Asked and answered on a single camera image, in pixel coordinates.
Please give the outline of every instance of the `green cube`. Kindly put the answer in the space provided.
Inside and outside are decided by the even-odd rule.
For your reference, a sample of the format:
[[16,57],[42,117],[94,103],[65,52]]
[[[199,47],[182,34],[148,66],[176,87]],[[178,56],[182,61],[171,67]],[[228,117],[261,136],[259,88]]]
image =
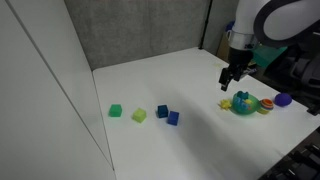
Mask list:
[[122,114],[122,108],[120,104],[112,104],[109,110],[110,117],[120,117]]
[[142,123],[147,117],[147,113],[145,110],[138,108],[132,115],[132,119],[137,121],[138,123]]

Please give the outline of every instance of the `yellow toy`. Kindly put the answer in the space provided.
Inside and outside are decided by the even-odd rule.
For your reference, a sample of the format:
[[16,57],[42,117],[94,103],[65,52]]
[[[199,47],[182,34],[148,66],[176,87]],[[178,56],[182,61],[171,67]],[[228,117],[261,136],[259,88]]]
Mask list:
[[244,102],[245,102],[246,104],[252,104],[252,101],[251,101],[250,99],[246,99],[246,100],[244,100]]
[[229,110],[231,108],[231,102],[228,99],[223,99],[220,101],[220,107],[224,110]]

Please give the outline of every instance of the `gray wall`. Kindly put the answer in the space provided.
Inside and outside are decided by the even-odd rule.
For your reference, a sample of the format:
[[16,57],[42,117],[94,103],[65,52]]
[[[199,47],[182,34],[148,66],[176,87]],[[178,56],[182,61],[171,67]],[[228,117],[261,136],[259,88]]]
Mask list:
[[[92,70],[198,46],[209,0],[65,0]],[[238,0],[214,0],[205,49],[216,53]]]

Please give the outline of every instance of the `dark blue cube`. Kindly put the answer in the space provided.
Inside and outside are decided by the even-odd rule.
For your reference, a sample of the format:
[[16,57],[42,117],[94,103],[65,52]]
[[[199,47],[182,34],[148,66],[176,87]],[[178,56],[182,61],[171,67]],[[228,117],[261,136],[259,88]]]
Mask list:
[[158,117],[164,118],[168,117],[169,111],[167,105],[158,106]]
[[173,126],[177,126],[179,121],[179,113],[170,111],[169,117],[168,117],[168,124],[171,124]]

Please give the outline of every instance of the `white table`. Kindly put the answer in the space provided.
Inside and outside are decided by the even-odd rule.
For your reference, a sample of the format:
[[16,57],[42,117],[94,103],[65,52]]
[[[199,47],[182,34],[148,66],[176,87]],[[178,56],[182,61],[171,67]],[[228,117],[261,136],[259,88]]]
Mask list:
[[[192,48],[94,71],[118,180],[257,179],[320,125],[297,102],[269,115],[221,110],[219,101],[239,90],[259,99],[278,93],[249,76],[221,91],[225,66]],[[108,117],[118,103],[122,117]],[[177,127],[157,118],[162,104],[180,112]],[[138,107],[147,111],[142,124],[131,119]]]

